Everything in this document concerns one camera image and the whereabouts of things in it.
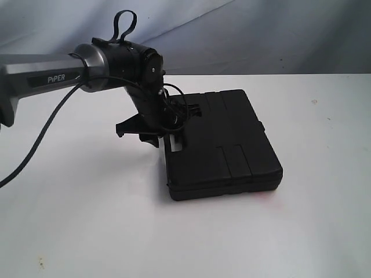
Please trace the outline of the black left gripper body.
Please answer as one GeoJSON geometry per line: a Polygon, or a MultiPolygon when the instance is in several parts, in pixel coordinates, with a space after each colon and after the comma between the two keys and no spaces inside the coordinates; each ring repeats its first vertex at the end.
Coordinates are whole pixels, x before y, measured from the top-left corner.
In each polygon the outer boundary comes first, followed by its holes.
{"type": "Polygon", "coordinates": [[[134,85],[125,86],[137,110],[139,130],[145,134],[162,136],[177,133],[186,124],[186,106],[170,99],[164,88],[165,74],[164,70],[160,70],[152,82],[143,78],[134,85]]]}

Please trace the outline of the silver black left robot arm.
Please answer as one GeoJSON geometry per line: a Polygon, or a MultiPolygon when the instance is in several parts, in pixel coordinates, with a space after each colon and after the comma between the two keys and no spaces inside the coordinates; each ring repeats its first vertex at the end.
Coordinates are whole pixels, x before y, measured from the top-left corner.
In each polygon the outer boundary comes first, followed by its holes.
{"type": "Polygon", "coordinates": [[[124,87],[137,114],[116,125],[119,137],[137,134],[142,142],[183,129],[190,110],[165,89],[163,57],[133,42],[94,38],[70,54],[1,56],[1,124],[14,124],[20,99],[75,85],[89,93],[124,87]]]}

